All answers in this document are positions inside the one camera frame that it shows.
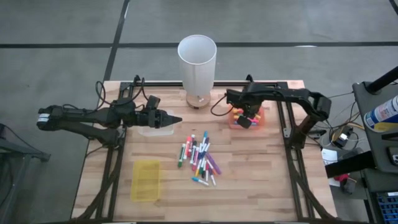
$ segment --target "electronic device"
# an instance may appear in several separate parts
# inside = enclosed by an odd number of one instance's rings
[[[338,147],[344,147],[349,137],[352,135],[354,128],[350,126],[343,126],[339,130],[335,132],[335,137],[331,140],[331,142]]]

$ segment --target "metal bracket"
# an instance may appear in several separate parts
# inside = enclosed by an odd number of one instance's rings
[[[290,138],[290,135],[292,133],[292,129],[291,128],[284,128],[283,132],[284,132],[284,137],[285,138]]]

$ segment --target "wooden base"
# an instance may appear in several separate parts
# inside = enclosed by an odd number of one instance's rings
[[[196,110],[206,107],[210,103],[210,100],[210,94],[205,96],[192,96],[187,94],[188,106]]]
[[[120,82],[105,82],[107,100],[118,96]],[[290,81],[290,88],[303,88],[303,81]],[[210,106],[224,96],[226,87],[214,87]],[[159,109],[173,110],[183,118],[175,124],[170,136],[142,136],[135,127],[127,131],[123,164],[114,211],[114,221],[130,222],[198,222],[198,221],[295,221],[294,201],[290,186],[284,142],[280,128],[277,105],[264,101],[266,124],[259,130],[230,129],[228,115],[213,116],[210,109],[193,110],[185,102],[182,87],[146,87],[146,94],[162,99]],[[144,103],[142,95],[134,100]],[[304,110],[293,104],[295,119],[300,123]],[[215,107],[216,111],[228,110],[226,101]],[[178,168],[181,145],[187,136],[195,135],[201,141],[208,131],[211,146],[209,152],[220,167],[216,175],[217,186],[209,187],[194,182],[189,162]],[[88,151],[99,146],[92,141]],[[106,149],[96,151],[86,158],[76,196],[72,217],[79,216],[100,190]],[[332,215],[336,215],[325,166],[319,147],[308,145],[303,150],[311,191]],[[134,161],[156,159],[160,161],[160,200],[156,202],[132,202],[130,190]],[[108,212],[110,190],[105,201]]]

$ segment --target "floor stripe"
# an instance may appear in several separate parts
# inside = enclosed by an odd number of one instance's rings
[[[122,35],[123,25],[124,25],[124,21],[126,20],[129,3],[130,3],[130,0],[124,0],[124,2],[123,2],[123,7],[122,7],[122,11],[120,13],[120,18],[119,18],[119,23],[118,23],[118,28],[116,29],[116,33],[114,35],[113,45],[112,45],[111,53],[109,54],[108,63],[106,64],[105,75],[104,75],[103,81],[111,79],[114,59],[116,57],[116,52],[118,51],[120,36]]]
[[[397,41],[381,42],[217,42],[217,47],[386,47],[398,46]],[[120,44],[0,44],[0,49],[167,49],[178,43],[120,43]]]

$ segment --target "green marker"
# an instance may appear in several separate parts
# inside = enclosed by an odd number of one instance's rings
[[[185,149],[185,144],[182,144],[181,153],[180,153],[180,159],[178,160],[178,167],[182,166],[182,159],[184,157],[184,149]]]

